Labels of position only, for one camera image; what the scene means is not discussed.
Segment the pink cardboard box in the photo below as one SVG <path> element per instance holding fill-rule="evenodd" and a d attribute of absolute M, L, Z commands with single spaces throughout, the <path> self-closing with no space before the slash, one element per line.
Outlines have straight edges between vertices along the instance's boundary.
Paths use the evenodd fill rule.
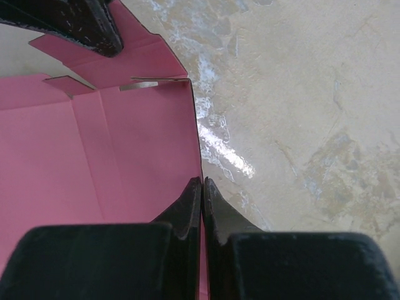
<path fill-rule="evenodd" d="M 87 80 L 45 74 L 0 79 L 0 272 L 31 228 L 143 223 L 202 177 L 188 74 L 161 36 L 119 1 L 124 40 L 114 58 L 58 37 L 30 44 Z M 130 89 L 150 81 L 156 86 Z M 204 239 L 201 298 L 206 298 Z"/>

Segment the cardboard edge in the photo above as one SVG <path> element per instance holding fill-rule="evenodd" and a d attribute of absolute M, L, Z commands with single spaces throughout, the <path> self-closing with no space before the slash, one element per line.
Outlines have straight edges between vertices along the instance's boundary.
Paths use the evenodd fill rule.
<path fill-rule="evenodd" d="M 63 91 L 70 98 L 73 98 L 73 96 L 89 94 L 96 91 L 90 86 L 68 75 L 47 78 L 44 79 L 43 82 L 60 91 Z"/>

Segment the cardboard flap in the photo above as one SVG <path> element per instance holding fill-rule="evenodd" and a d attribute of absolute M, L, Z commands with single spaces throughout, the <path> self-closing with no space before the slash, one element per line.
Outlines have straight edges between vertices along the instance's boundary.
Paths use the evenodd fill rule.
<path fill-rule="evenodd" d="M 47 34 L 30 45 L 58 59 L 97 88 L 129 84 L 131 77 L 187 77 L 186 70 L 160 35 L 144 28 L 120 1 L 114 1 L 109 8 L 124 41 L 122 53 L 114 58 Z"/>
<path fill-rule="evenodd" d="M 44 83 L 46 79 L 46 74 L 1 78 L 0 111 L 69 101 L 64 92 Z"/>
<path fill-rule="evenodd" d="M 54 78 L 47 78 L 45 83 L 50 84 L 56 89 L 60 89 L 68 96 L 76 96 L 91 93 L 94 91 L 91 87 L 81 83 L 80 81 L 72 78 L 71 76 L 61 76 Z"/>

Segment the box flap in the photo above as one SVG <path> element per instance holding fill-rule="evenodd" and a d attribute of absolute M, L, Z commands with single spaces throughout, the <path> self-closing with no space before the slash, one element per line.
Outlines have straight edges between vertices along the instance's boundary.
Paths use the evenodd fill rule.
<path fill-rule="evenodd" d="M 124 49 L 106 58 L 59 37 L 43 35 L 30 45 L 58 59 L 97 88 L 129 84 L 135 78 L 186 78 L 186 70 L 164 39 L 150 33 L 120 2 L 109 5 Z"/>

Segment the beige marble surface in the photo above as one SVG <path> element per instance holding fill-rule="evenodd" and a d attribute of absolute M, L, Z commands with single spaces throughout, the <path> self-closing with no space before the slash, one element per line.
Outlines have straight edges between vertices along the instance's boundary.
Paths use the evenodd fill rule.
<path fill-rule="evenodd" d="M 358 231 L 400 279 L 400 2 L 125 0 L 194 82 L 206 176 L 265 230 Z M 1 26 L 0 76 L 70 74 Z"/>

